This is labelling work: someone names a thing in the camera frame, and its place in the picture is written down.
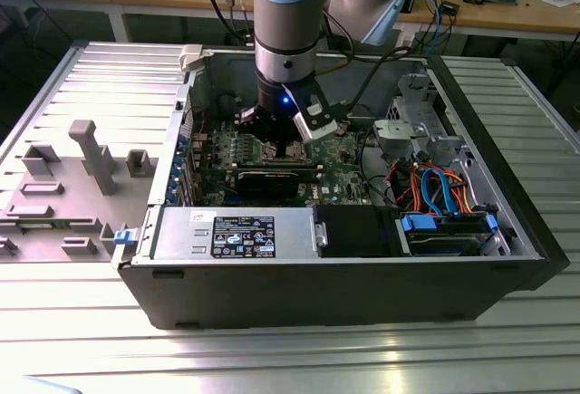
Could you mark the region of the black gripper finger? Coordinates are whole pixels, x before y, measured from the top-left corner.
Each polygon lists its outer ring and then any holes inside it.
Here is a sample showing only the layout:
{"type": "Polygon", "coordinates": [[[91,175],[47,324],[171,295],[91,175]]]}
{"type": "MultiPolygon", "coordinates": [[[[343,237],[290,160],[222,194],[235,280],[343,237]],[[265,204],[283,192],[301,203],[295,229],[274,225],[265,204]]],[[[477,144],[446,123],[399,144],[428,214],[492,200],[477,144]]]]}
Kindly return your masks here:
{"type": "Polygon", "coordinates": [[[286,156],[287,145],[291,142],[289,119],[276,116],[262,106],[254,106],[240,113],[239,131],[273,144],[276,158],[286,156]]]}

